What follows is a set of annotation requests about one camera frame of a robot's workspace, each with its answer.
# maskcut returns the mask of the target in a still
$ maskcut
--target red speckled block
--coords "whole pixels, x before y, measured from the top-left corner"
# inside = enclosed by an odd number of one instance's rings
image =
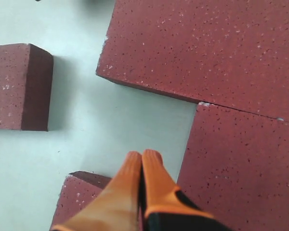
[[[0,128],[47,131],[53,56],[32,44],[0,46]]]
[[[289,0],[117,0],[97,74],[289,121]]]
[[[289,230],[289,123],[198,105],[178,184],[235,230]]]
[[[71,173],[62,186],[52,225],[63,223],[77,214],[100,194],[109,181],[110,178],[93,173]]]

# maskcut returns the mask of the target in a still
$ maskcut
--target red brick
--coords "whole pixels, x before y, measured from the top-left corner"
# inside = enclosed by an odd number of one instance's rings
[[[32,44],[0,46],[0,128],[47,131],[53,56]]]
[[[94,200],[110,178],[78,171],[64,181],[52,225],[63,223]]]
[[[178,184],[235,230],[289,230],[289,123],[199,105]]]
[[[117,0],[97,74],[289,121],[289,0]]]

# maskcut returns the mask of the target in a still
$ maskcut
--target brick block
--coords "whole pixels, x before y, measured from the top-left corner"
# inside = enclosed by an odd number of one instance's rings
[[[100,194],[109,181],[110,178],[93,173],[71,173],[62,186],[52,225],[63,223],[77,214]]]
[[[289,123],[198,105],[178,184],[234,230],[289,230]]]
[[[32,44],[0,46],[0,128],[47,131],[53,56]]]
[[[117,0],[96,72],[289,121],[289,0]]]

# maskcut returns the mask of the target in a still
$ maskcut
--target red tile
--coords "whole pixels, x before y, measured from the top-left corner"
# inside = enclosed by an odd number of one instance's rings
[[[88,172],[71,173],[64,181],[52,225],[63,223],[94,200],[110,178]]]
[[[117,0],[97,74],[289,121],[289,0]]]
[[[199,105],[178,184],[235,230],[289,230],[289,123]]]
[[[47,131],[53,56],[32,44],[0,46],[0,128]]]

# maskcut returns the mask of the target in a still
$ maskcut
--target white surface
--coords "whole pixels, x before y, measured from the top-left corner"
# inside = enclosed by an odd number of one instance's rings
[[[113,0],[0,0],[0,45],[55,57],[50,132],[0,130],[0,231],[46,231],[65,176],[113,176],[129,150],[162,152],[180,170],[195,105],[115,85],[95,68]]]

